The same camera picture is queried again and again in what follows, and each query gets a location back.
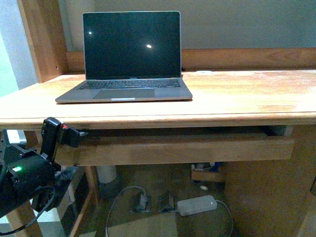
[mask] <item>white cable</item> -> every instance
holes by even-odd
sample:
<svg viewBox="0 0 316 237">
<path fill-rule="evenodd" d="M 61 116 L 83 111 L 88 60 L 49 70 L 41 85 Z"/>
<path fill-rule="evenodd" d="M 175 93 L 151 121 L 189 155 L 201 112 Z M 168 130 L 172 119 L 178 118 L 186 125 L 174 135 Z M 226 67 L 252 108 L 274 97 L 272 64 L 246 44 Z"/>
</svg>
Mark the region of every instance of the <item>white cable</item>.
<svg viewBox="0 0 316 237">
<path fill-rule="evenodd" d="M 228 210 L 229 215 L 231 216 L 231 219 L 232 219 L 232 227 L 231 227 L 231 231 L 230 231 L 230 234 L 229 234 L 229 237 L 231 237 L 232 234 L 233 234 L 233 231 L 234 231 L 234 219 L 233 219 L 233 215 L 232 215 L 231 211 L 229 210 L 229 208 L 226 206 L 225 203 L 223 203 L 223 202 L 220 201 L 220 200 L 215 200 L 215 201 L 216 201 L 216 202 L 219 202 L 219 203 L 221 203 L 221 204 L 223 204 L 223 205 L 226 207 L 226 209 Z"/>
<path fill-rule="evenodd" d="M 108 213 L 107 222 L 106 222 L 106 224 L 105 224 L 105 236 L 106 236 L 106 237 L 109 237 L 109 233 L 108 233 L 108 223 L 109 223 L 110 214 L 111 214 L 111 212 L 112 212 L 112 209 L 113 209 L 113 207 L 114 207 L 116 201 L 118 200 L 120 194 L 123 193 L 125 190 L 128 190 L 128 189 L 141 189 L 141 190 L 143 191 L 143 194 L 146 196 L 146 191 L 145 191 L 145 189 L 142 188 L 142 187 L 139 187 L 139 186 L 130 186 L 130 187 L 127 187 L 127 188 L 125 188 L 125 189 L 122 189 L 122 190 L 119 192 L 119 194 L 115 197 L 115 199 L 114 199 L 114 201 L 113 201 L 113 204 L 112 204 L 112 206 L 111 206 L 111 208 L 110 208 L 110 210 L 109 210 L 109 213 Z"/>
</svg>

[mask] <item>floor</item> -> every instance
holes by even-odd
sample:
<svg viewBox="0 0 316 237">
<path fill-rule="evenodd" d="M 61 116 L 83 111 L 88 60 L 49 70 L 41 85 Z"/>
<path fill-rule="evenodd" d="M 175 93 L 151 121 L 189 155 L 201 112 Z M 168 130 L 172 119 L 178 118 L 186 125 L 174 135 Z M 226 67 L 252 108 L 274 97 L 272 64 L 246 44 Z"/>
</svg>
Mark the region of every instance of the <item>floor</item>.
<svg viewBox="0 0 316 237">
<path fill-rule="evenodd" d="M 179 213 L 159 213 L 158 197 L 167 191 L 178 200 L 213 195 L 225 202 L 224 183 L 193 182 L 190 179 L 190 164 L 169 165 L 122 165 L 117 173 L 122 186 L 141 186 L 152 197 L 150 213 L 133 213 L 131 198 L 139 191 L 125 191 L 116 202 L 109 221 L 109 237 L 227 237 L 231 219 L 225 207 L 218 205 L 216 210 L 182 217 Z M 208 187 L 202 190 L 201 185 Z M 112 199 L 102 199 L 87 220 L 84 232 L 96 231 L 96 237 L 105 236 L 107 212 Z"/>
</svg>

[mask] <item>white wall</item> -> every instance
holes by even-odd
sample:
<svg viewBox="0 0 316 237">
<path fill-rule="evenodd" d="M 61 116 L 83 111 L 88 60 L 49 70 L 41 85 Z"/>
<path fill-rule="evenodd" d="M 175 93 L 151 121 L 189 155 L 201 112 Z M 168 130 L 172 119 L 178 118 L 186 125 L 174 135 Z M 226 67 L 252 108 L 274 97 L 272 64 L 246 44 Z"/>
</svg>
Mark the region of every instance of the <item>white wall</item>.
<svg viewBox="0 0 316 237">
<path fill-rule="evenodd" d="M 0 0 L 0 6 L 0 34 L 11 63 L 11 69 L 6 66 L 6 70 L 8 73 L 13 72 L 15 77 L 5 78 L 6 81 L 10 80 L 10 82 L 9 84 L 1 84 L 0 90 L 10 93 L 17 88 L 23 89 L 36 83 L 37 76 L 17 2 Z"/>
<path fill-rule="evenodd" d="M 180 11 L 183 48 L 316 47 L 315 0 L 60 1 L 77 3 L 68 15 L 74 50 L 82 50 L 82 12 L 141 10 Z"/>
</svg>

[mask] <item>white power brick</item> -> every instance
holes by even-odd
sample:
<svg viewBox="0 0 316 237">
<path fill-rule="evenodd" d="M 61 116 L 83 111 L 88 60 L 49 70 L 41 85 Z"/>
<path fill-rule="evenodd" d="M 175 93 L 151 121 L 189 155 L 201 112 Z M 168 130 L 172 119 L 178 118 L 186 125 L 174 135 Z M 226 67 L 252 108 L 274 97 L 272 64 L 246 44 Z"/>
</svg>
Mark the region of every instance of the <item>white power brick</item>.
<svg viewBox="0 0 316 237">
<path fill-rule="evenodd" d="M 180 215 L 187 216 L 204 211 L 215 210 L 217 208 L 217 202 L 212 195 L 206 195 L 178 201 L 177 206 Z"/>
</svg>

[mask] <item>wooden drawer front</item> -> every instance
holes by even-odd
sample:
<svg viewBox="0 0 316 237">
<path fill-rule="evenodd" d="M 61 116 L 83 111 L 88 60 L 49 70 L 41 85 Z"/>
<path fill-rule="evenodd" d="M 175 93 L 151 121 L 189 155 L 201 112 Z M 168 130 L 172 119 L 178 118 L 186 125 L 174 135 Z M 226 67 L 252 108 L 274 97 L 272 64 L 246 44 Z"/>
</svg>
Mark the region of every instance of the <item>wooden drawer front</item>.
<svg viewBox="0 0 316 237">
<path fill-rule="evenodd" d="M 174 139 L 84 143 L 57 150 L 61 165 L 160 164 L 290 159 L 294 139 Z"/>
</svg>

